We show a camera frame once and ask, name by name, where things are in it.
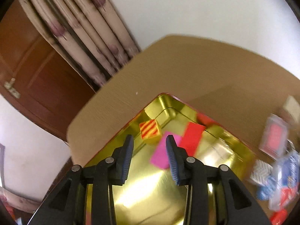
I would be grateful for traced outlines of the red rectangular block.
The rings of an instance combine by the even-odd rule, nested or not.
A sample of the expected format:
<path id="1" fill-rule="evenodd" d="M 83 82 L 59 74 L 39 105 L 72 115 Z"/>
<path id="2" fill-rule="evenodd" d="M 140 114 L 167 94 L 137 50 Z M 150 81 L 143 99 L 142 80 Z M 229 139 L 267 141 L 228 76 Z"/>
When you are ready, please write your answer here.
<path id="1" fill-rule="evenodd" d="M 188 156 L 194 156 L 205 130 L 205 125 L 189 122 L 179 143 L 179 147 L 185 149 Z"/>

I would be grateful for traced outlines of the blue red dental floss box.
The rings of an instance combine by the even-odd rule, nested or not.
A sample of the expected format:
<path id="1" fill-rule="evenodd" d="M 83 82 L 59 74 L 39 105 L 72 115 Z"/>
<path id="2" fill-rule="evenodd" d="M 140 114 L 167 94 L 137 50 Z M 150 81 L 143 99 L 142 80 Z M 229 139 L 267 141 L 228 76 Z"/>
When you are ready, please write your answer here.
<path id="1" fill-rule="evenodd" d="M 293 201 L 299 188 L 299 154 L 290 151 L 273 165 L 271 175 L 275 179 L 275 190 L 269 199 L 269 209 L 279 211 Z"/>

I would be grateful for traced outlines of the red yellow striped cube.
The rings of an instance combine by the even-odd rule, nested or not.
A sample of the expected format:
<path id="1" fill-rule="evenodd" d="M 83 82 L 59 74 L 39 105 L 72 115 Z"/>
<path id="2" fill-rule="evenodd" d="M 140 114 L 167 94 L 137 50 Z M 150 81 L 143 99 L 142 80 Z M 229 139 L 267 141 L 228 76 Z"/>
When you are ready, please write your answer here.
<path id="1" fill-rule="evenodd" d="M 157 144 L 161 137 L 161 127 L 156 119 L 150 119 L 139 124 L 141 139 L 146 144 Z"/>

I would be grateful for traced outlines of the pink rectangular block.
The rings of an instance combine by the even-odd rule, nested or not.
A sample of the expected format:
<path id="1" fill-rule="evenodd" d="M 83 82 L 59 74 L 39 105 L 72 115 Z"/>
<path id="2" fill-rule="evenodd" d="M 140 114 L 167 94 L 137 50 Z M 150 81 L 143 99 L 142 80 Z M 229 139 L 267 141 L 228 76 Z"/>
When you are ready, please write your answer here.
<path id="1" fill-rule="evenodd" d="M 177 135 L 172 132 L 165 132 L 162 135 L 161 140 L 159 141 L 158 146 L 156 147 L 153 155 L 150 158 L 150 163 L 154 165 L 157 168 L 160 169 L 168 169 L 169 168 L 169 159 L 168 159 L 168 154 L 166 150 L 166 138 L 168 135 L 172 135 L 175 139 L 176 144 L 178 145 L 182 139 L 182 136 Z"/>

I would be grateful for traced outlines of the small blue round container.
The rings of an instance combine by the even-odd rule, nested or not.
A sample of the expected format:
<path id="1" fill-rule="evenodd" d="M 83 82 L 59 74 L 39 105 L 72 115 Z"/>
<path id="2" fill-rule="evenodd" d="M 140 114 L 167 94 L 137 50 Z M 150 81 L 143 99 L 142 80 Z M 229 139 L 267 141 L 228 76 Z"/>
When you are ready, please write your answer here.
<path id="1" fill-rule="evenodd" d="M 273 197 L 276 191 L 276 179 L 270 175 L 263 186 L 257 188 L 256 198 L 260 201 L 267 201 Z"/>

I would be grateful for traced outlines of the beige patterned curtain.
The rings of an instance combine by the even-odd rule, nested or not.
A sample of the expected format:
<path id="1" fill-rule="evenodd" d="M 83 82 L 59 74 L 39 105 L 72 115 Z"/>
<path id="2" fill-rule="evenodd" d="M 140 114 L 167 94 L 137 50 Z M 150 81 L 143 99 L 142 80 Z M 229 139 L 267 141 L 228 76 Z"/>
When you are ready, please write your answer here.
<path id="1" fill-rule="evenodd" d="M 19 0 L 41 36 L 94 90 L 139 49 L 109 0 Z"/>

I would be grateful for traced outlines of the pink beige cube box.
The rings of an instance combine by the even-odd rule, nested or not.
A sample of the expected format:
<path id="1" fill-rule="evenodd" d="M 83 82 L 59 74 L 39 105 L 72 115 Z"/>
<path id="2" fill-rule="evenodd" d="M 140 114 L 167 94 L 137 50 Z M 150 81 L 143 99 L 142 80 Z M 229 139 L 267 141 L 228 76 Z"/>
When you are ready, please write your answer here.
<path id="1" fill-rule="evenodd" d="M 299 121 L 299 103 L 292 95 L 287 97 L 283 109 L 294 119 L 294 121 Z"/>

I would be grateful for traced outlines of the black white zigzag cube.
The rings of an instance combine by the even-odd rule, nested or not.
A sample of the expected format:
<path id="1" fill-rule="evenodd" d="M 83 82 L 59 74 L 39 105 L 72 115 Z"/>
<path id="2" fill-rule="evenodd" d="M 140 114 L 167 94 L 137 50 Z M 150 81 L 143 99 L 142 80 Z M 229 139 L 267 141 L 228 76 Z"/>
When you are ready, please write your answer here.
<path id="1" fill-rule="evenodd" d="M 273 166 L 262 161 L 256 160 L 252 172 L 249 177 L 249 182 L 257 186 L 265 186 L 269 176 L 272 174 Z"/>

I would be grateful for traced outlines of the clear box with red packet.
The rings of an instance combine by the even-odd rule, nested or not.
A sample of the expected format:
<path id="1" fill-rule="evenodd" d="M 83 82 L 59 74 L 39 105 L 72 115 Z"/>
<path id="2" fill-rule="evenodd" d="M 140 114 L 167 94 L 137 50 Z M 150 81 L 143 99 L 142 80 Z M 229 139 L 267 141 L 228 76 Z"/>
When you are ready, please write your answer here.
<path id="1" fill-rule="evenodd" d="M 286 150 L 288 134 L 287 122 L 271 114 L 266 121 L 259 150 L 274 160 L 279 159 Z"/>

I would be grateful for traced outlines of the red lipstick with gold cap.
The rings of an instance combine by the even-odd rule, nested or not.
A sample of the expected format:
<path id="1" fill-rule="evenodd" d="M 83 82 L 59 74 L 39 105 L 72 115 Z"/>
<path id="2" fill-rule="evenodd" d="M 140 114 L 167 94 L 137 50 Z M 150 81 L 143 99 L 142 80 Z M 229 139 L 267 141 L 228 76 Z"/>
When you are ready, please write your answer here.
<path id="1" fill-rule="evenodd" d="M 274 212 L 270 218 L 272 225 L 282 225 L 283 222 L 287 219 L 288 211 L 286 209 L 282 209 L 278 212 Z"/>

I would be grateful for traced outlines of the red gold metal tin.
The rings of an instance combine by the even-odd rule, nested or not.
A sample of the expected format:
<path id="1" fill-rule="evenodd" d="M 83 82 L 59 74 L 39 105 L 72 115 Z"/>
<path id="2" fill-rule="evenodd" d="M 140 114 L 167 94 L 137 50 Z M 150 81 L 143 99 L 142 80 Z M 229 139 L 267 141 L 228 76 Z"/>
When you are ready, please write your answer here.
<path id="1" fill-rule="evenodd" d="M 161 94 L 89 162 L 114 167 L 131 135 L 131 164 L 120 185 L 97 178 L 87 187 L 86 224 L 269 224 L 243 184 L 254 153 L 218 125 Z"/>

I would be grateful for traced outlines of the brown wooden door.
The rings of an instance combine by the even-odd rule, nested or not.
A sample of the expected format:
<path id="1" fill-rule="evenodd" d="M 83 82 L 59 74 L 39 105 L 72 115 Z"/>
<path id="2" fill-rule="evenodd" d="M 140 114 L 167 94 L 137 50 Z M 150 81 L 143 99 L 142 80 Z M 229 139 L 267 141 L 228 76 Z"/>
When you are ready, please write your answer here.
<path id="1" fill-rule="evenodd" d="M 50 46 L 15 0 L 1 20 L 1 94 L 30 121 L 66 140 L 94 91 Z"/>

